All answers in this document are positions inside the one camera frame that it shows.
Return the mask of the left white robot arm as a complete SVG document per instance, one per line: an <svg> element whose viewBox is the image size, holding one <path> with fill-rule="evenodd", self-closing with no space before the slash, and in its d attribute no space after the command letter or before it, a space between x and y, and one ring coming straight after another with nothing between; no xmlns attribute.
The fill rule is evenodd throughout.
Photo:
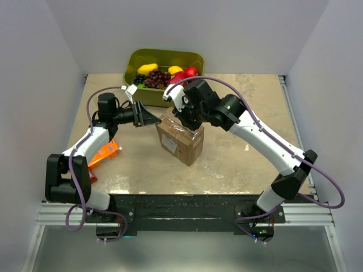
<svg viewBox="0 0 363 272"><path fill-rule="evenodd" d="M139 100L120 104L113 93L99 95L98 110L91 117L86 134L73 147L47 158L46 200L85 204L88 208L98 209L97 215L104 222L114 221L117 208L110 204L109 194L92 190L88 164L102 147L113 140L119 125L141 127L159 123L161 120Z"/></svg>

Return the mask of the brown cardboard express box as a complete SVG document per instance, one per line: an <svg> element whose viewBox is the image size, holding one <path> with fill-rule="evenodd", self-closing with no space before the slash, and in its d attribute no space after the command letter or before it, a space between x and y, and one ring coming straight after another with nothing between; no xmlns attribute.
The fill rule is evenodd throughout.
<svg viewBox="0 0 363 272"><path fill-rule="evenodd" d="M156 125L161 146L187 166L191 166L201 155L204 144L204 127L196 131L184 127L172 113L173 107L161 114L161 123Z"/></svg>

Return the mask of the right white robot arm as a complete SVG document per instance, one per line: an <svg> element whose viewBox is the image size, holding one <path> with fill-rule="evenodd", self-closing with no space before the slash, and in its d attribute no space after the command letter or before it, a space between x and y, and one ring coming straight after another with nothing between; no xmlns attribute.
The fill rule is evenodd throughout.
<svg viewBox="0 0 363 272"><path fill-rule="evenodd" d="M233 94L220 98L203 79L187 85L171 84L163 99L174 103L174 116L189 130L197 130L204 122L222 128L246 141L275 166L278 176L252 209L256 221L266 222L277 205L295 199L317 159L314 151L290 144L248 111L241 98Z"/></svg>

